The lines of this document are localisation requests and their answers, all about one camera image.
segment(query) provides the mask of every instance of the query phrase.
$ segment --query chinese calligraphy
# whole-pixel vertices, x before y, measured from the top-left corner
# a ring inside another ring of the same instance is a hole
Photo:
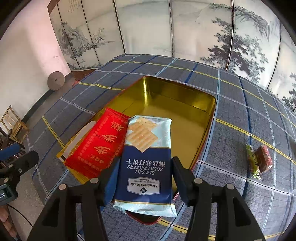
[[[114,142],[115,138],[117,138],[117,136],[113,136],[113,135],[102,135],[102,136],[105,138],[107,142]]]
[[[96,162],[99,162],[99,163],[104,163],[104,161],[101,158],[99,158],[99,157],[97,157],[95,155],[91,155],[91,159],[93,159],[93,160],[95,160]]]
[[[71,12],[73,12],[75,9],[78,9],[78,7],[80,7],[80,4],[78,0],[69,0],[69,6],[70,6]]]
[[[96,151],[99,153],[99,154],[106,154],[108,150],[110,150],[110,148],[108,147],[103,147],[103,146],[95,146],[94,147],[96,149]]]
[[[113,121],[111,123],[111,128],[113,128],[116,131],[121,131],[123,129],[123,126],[121,124],[118,124],[115,121]]]

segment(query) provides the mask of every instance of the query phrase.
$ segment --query red packaging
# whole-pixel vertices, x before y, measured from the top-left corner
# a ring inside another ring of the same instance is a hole
[[[272,168],[272,159],[269,154],[269,150],[266,145],[260,145],[255,151],[255,155],[258,160],[260,172],[265,172]]]
[[[65,165],[86,177],[98,177],[116,156],[121,156],[129,117],[113,109],[105,112]]]

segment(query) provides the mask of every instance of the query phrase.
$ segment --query cracker image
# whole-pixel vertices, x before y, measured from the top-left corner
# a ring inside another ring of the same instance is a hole
[[[155,128],[157,126],[156,123],[153,123],[152,121],[144,118],[144,117],[140,117],[139,119],[137,119],[137,121],[133,124],[130,124],[128,126],[128,130],[132,130],[134,131],[136,128],[138,128],[139,126],[144,126],[146,127],[148,130],[152,130],[153,128]]]
[[[158,137],[154,135],[147,126],[149,128],[152,127],[152,125],[147,124],[147,122],[136,126],[133,128],[133,132],[126,137],[126,139],[130,141],[140,152],[146,151],[158,139]]]

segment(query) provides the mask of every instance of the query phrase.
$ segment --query brown snack package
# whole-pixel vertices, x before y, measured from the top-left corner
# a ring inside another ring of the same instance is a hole
[[[273,162],[266,145],[260,145],[255,151],[260,172],[265,172],[272,168]]]

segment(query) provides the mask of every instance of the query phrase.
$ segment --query plaid tablecloth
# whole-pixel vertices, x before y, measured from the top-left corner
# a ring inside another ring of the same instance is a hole
[[[233,183],[268,241],[277,240],[296,212],[296,117],[255,84],[221,69],[183,59],[121,55],[77,84],[42,117],[25,140],[40,160],[32,179],[45,203],[61,183],[79,185],[56,158],[70,138],[108,101],[145,75],[183,82],[217,99],[208,139],[192,172],[209,184]],[[245,144],[269,146],[274,166],[256,180],[247,173]],[[192,207],[175,200],[178,216],[142,225],[111,205],[102,215],[109,240],[184,240]],[[209,240],[215,239],[217,206],[212,204]],[[83,240],[77,208],[78,237]]]

